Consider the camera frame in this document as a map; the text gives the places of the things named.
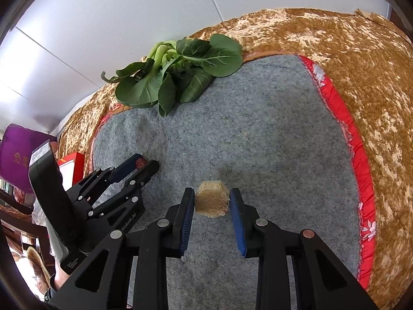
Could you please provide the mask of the grey felt mat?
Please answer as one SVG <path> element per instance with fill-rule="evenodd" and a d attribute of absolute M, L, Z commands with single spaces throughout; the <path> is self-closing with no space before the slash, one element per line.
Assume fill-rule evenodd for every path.
<path fill-rule="evenodd" d="M 207 181 L 237 188 L 282 230 L 310 229 L 352 275 L 358 272 L 359 192 L 338 121 L 295 55 L 270 56 L 215 79 L 200 98 L 162 118 L 156 108 L 114 115 L 99 131 L 94 166 L 135 153 L 159 171 L 142 190 L 142 230 Z"/>

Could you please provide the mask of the red white gift box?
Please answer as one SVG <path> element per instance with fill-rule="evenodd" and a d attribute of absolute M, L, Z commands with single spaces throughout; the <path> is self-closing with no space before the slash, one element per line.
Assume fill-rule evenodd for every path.
<path fill-rule="evenodd" d="M 83 179 L 84 162 L 85 156 L 81 153 L 71 153 L 57 161 L 66 191 Z"/>

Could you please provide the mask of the wrinkled red jujube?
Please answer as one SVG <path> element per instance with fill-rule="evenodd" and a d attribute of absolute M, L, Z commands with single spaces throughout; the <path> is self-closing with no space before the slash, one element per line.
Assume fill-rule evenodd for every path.
<path fill-rule="evenodd" d="M 145 158 L 139 158 L 136 162 L 135 162 L 135 167 L 136 169 L 142 169 L 147 165 L 148 161 Z"/>

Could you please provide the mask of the dark wooden chair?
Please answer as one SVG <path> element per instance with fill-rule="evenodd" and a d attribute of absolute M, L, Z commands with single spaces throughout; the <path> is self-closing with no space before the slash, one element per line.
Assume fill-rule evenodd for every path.
<path fill-rule="evenodd" d="M 41 257 L 49 274 L 55 273 L 55 259 L 50 254 L 47 229 L 34 224 L 33 208 L 18 203 L 14 196 L 1 190 L 1 227 L 6 232 L 9 247 L 20 256 L 32 247 Z"/>

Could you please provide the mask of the golden velvet tablecloth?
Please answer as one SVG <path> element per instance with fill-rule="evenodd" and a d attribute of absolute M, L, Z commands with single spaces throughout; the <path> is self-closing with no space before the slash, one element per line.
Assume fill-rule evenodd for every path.
<path fill-rule="evenodd" d="M 203 28 L 199 39 L 229 36 L 245 64 L 297 55 L 319 65 L 346 106 L 345 122 L 363 146 L 370 180 L 361 194 L 361 255 L 357 278 L 380 309 L 398 305 L 412 282 L 412 42 L 375 13 L 264 9 Z M 64 125 L 58 155 L 85 156 L 114 115 L 131 110 L 115 88 L 98 90 Z"/>

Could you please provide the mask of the green bok choy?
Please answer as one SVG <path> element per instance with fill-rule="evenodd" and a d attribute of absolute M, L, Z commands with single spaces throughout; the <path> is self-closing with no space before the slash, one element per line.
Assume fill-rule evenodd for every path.
<path fill-rule="evenodd" d="M 184 37 L 156 43 L 141 62 L 133 62 L 101 79 L 115 83 L 115 96 L 125 106 L 147 109 L 157 105 L 162 117 L 175 104 L 197 100 L 215 78 L 234 74 L 243 64 L 238 41 L 214 34 L 209 40 Z"/>

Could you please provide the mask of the purple bag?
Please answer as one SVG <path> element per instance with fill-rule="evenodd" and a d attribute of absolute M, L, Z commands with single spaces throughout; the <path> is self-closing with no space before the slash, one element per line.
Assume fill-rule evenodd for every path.
<path fill-rule="evenodd" d="M 1 178 L 26 194 L 33 194 L 29 181 L 31 154 L 46 141 L 57 141 L 55 136 L 10 124 L 1 140 Z"/>

